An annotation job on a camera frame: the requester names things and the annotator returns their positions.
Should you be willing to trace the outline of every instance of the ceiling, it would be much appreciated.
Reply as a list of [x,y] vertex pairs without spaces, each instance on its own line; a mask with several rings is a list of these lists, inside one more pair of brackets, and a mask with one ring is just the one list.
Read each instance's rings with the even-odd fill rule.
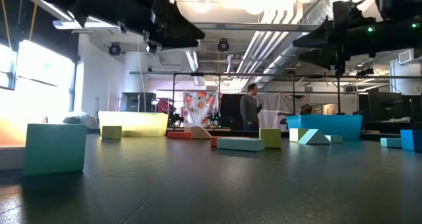
[[[179,7],[181,14],[191,22],[259,23],[264,17],[264,13],[253,15],[249,14],[244,9],[236,9],[236,7],[229,8],[227,7],[227,0],[209,0],[209,10],[206,13],[198,13],[195,11],[198,7],[197,1],[198,0],[177,0],[177,6]],[[303,0],[303,8],[307,9],[313,1],[315,0]],[[37,1],[37,3],[40,4],[40,7],[57,18],[61,17],[42,2]],[[373,16],[380,20],[375,4],[372,4],[364,12],[364,16]],[[224,60],[227,59],[227,56],[229,54],[244,54],[255,34],[255,31],[251,30],[204,30],[204,32],[206,37],[204,40],[201,40],[198,47],[199,68],[204,71],[217,71],[218,68],[220,68],[220,71],[224,71],[226,68]],[[222,38],[228,40],[230,49],[228,52],[218,53],[217,45]],[[107,51],[108,46],[111,45],[112,42],[119,42],[124,51],[138,51],[138,48],[140,51],[145,51],[142,38],[140,38],[138,45],[139,39],[136,34],[130,32],[122,34],[116,28],[95,29],[90,33],[90,40],[103,51]],[[290,43],[291,42],[284,42],[282,46]],[[256,72],[262,72],[263,69],[281,53],[282,46],[280,47],[280,50],[275,51],[275,53],[271,55]],[[395,53],[378,54],[378,57],[373,61],[375,70],[381,74],[388,73],[389,62],[396,57],[397,55]],[[359,70],[358,65],[368,61],[368,59],[369,58],[366,55],[352,57],[351,61],[347,62],[347,73],[356,73],[356,70]],[[330,74],[330,72],[325,69],[303,62],[294,63],[291,67],[296,68],[296,74]],[[189,71],[190,68],[184,63],[182,70]]]

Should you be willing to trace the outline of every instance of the yellow tub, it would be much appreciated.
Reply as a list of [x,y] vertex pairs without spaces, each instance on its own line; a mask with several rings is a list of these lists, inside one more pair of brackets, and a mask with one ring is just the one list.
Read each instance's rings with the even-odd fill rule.
[[98,116],[100,129],[107,125],[120,125],[122,136],[166,135],[168,115],[165,113],[100,111]]

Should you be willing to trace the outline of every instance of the gray shirt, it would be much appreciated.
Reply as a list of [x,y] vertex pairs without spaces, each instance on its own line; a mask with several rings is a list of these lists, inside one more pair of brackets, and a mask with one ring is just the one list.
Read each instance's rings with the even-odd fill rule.
[[256,106],[256,99],[244,95],[240,99],[240,114],[242,115],[243,122],[248,123],[258,123],[258,113],[261,110],[261,107]]

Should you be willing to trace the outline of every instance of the metal frame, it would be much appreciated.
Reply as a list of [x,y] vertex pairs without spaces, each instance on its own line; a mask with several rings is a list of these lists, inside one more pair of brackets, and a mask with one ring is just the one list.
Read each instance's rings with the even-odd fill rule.
[[[140,74],[140,72],[130,72],[129,74]],[[338,108],[338,112],[341,113],[342,112],[342,104],[341,104],[341,94],[356,94],[357,97],[359,95],[359,92],[341,92],[340,91],[340,79],[341,78],[354,78],[354,79],[370,79],[370,78],[375,78],[375,79],[421,79],[422,80],[422,76],[334,76],[334,75],[314,75],[314,74],[295,74],[295,75],[289,75],[289,74],[264,74],[264,73],[253,73],[253,74],[248,74],[248,73],[214,73],[214,72],[142,72],[142,74],[154,74],[154,75],[173,75],[173,97],[172,97],[172,103],[171,105],[174,107],[174,94],[175,94],[175,79],[177,75],[190,75],[190,76],[218,76],[218,112],[220,112],[220,107],[221,107],[221,101],[220,101],[220,93],[221,93],[221,79],[222,76],[243,76],[243,77],[254,77],[254,76],[274,76],[274,77],[282,77],[282,78],[291,78],[292,79],[292,85],[293,85],[293,89],[292,89],[292,93],[293,93],[293,113],[296,114],[296,102],[295,102],[295,96],[296,94],[337,94],[337,100],[338,100],[338,104],[337,104],[337,108]],[[302,81],[302,78],[336,78],[337,79],[337,92],[296,92],[295,91],[295,79],[296,78],[301,78],[300,81]]]

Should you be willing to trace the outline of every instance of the column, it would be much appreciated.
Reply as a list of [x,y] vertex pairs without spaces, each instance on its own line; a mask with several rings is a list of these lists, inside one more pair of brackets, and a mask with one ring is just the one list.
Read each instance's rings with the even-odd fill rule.
[[[421,76],[421,69],[421,63],[400,65],[397,59],[390,62],[390,76]],[[390,79],[390,83],[390,92],[407,96],[421,95],[421,79]]]
[[[123,92],[142,92],[142,75],[131,75],[130,72],[148,71],[150,56],[143,52],[127,52],[125,56],[125,82]],[[145,90],[148,89],[148,76],[143,75]]]

